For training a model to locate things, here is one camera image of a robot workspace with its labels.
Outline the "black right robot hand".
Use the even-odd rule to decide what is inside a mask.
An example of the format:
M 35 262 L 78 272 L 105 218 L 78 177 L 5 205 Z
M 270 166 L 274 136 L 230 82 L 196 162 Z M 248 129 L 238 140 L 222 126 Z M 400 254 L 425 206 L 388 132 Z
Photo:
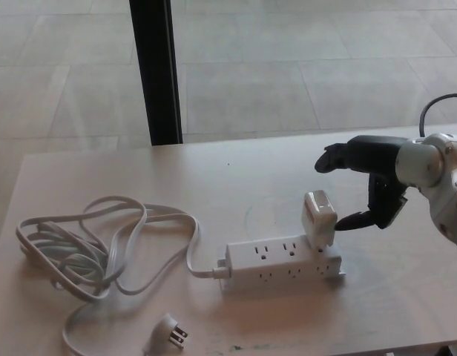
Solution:
M 346 143 L 324 148 L 315 170 L 327 174 L 349 169 L 369 175 L 367 210 L 344 217 L 335 224 L 336 231 L 351 231 L 370 226 L 385 229 L 391 225 L 407 202 L 407 186 L 399 181 L 395 163 L 407 140 L 394 136 L 360 135 Z

